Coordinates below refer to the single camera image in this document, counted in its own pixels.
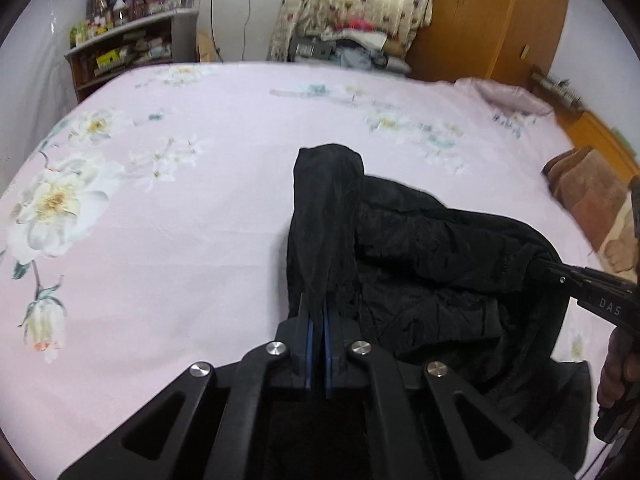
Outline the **person's right hand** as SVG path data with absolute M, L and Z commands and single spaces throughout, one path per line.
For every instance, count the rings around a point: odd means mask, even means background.
M 597 391 L 597 401 L 601 408 L 612 408 L 625 392 L 623 380 L 638 382 L 640 376 L 639 355 L 631 353 L 622 356 L 622 337 L 626 333 L 620 328 L 612 331 Z

